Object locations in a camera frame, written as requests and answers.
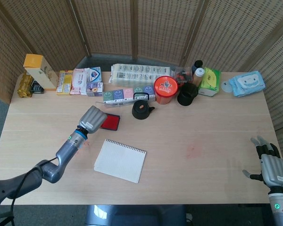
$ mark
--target spiral binding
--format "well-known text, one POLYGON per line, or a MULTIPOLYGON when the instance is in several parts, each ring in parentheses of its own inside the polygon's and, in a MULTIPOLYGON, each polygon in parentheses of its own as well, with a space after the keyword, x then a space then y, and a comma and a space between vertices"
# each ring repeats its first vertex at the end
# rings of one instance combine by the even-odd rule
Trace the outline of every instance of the spiral binding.
POLYGON ((140 153, 143 153, 143 154, 146 153, 146 151, 144 151, 144 150, 141 150, 141 149, 138 149, 138 148, 136 148, 136 147, 129 146, 129 145, 125 145, 125 144, 119 143, 119 142, 114 141, 114 140, 106 139, 105 141, 110 142, 110 143, 113 143, 113 144, 118 145, 118 146, 121 146, 121 147, 129 148, 129 149, 134 150, 134 151, 136 151, 136 152, 140 152, 140 153))

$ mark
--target small bottle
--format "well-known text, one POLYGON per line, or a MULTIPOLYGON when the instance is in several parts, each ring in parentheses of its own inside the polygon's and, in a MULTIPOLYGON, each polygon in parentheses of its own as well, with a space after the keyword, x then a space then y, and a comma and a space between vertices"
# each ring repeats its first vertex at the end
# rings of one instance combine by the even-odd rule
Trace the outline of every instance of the small bottle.
POLYGON ((202 60, 196 60, 195 63, 194 63, 194 65, 192 66, 192 74, 195 73, 195 71, 196 71, 197 68, 202 67, 202 65, 203 65, 202 60))
POLYGON ((202 81, 202 77, 204 76, 204 69, 203 68, 197 68, 196 71, 195 71, 195 74, 193 75, 193 81, 192 83, 195 85, 195 86, 199 86, 201 81, 202 81))

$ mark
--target robotic hand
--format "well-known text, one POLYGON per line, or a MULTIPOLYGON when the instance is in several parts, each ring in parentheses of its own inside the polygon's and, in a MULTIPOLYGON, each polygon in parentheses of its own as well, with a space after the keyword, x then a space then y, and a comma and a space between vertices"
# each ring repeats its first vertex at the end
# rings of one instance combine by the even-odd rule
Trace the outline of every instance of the robotic hand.
POLYGON ((252 138, 252 143, 260 159, 261 174, 250 174, 246 170, 246 177, 263 181, 270 188, 268 193, 269 202, 277 226, 283 226, 283 159, 281 159, 278 148, 268 143, 262 137, 252 138))
POLYGON ((12 179, 0 180, 0 204, 5 198, 13 199, 14 203, 16 198, 37 189, 41 185, 42 179, 51 183, 58 182, 69 161, 83 142, 87 140, 87 134, 96 132, 106 118, 105 113, 92 106, 80 119, 77 129, 56 153, 58 165, 50 162, 51 160, 43 160, 28 173, 12 179))

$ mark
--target blue tissue pack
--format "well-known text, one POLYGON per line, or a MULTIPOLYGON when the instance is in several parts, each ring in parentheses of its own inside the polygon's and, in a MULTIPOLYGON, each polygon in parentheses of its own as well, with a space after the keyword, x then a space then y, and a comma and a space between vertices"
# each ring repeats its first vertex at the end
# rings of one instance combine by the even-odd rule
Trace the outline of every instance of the blue tissue pack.
POLYGON ((257 93, 265 88, 265 83, 259 71, 237 75, 231 78, 229 82, 235 97, 257 93))

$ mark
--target floor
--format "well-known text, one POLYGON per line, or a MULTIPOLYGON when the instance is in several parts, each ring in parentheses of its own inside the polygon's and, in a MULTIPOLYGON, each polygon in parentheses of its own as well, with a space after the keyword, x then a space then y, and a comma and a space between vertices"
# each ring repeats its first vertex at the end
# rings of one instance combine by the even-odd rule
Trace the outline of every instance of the floor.
MULTIPOLYGON (((134 62, 125 56, 93 55, 84 58, 77 68, 100 66, 102 71, 110 71, 116 63, 172 66, 162 62, 140 59, 134 62)), ((3 129, 8 105, 0 101, 0 135, 3 129)), ((187 205, 187 212, 193 216, 194 226, 272 226, 269 204, 255 205, 187 205)), ((86 215, 83 205, 22 205, 15 206, 17 226, 83 226, 86 215)), ((9 210, 1 206, 0 212, 9 210)))

